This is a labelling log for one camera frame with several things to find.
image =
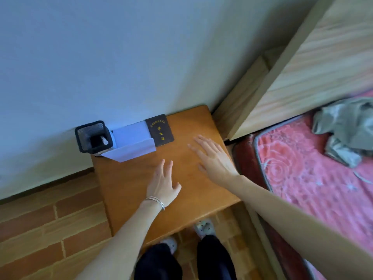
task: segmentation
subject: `desk surface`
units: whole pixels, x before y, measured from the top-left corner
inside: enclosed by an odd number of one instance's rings
[[[122,163],[92,156],[113,234],[144,200],[147,185],[161,159],[164,158],[166,163],[173,160],[172,181],[179,182],[182,189],[174,202],[156,217],[145,238],[145,245],[156,243],[240,201],[198,170],[199,158],[187,147],[188,143],[197,145],[193,137],[202,134],[218,142],[226,151],[207,106],[167,116],[167,120],[175,140],[157,147],[155,152]]]

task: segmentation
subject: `shoe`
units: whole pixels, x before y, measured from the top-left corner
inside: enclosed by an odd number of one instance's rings
[[[166,244],[170,248],[171,254],[174,254],[175,251],[178,249],[178,243],[176,242],[175,238],[168,237],[160,242],[160,244]]]
[[[201,240],[206,235],[216,236],[214,224],[212,223],[210,218],[206,218],[201,221],[198,221],[196,224],[194,224],[193,227],[197,235],[201,238]]]

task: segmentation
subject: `crumpled fabric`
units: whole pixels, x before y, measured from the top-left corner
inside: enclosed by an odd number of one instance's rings
[[[343,99],[323,107],[313,117],[312,132],[331,132],[325,154],[356,167],[363,156],[373,156],[373,98]]]

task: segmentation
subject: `bracelet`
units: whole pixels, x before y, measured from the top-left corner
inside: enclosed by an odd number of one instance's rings
[[[154,196],[147,196],[145,199],[150,199],[150,200],[156,201],[156,202],[159,203],[159,205],[162,207],[163,210],[165,209],[165,205],[158,198],[156,198]]]

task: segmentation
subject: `leg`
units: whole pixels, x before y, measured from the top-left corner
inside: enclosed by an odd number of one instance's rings
[[[180,264],[165,243],[150,247],[135,267],[134,280],[181,280]]]
[[[211,220],[195,225],[202,238],[197,247],[197,269],[200,280],[237,280],[231,256],[215,236]]]

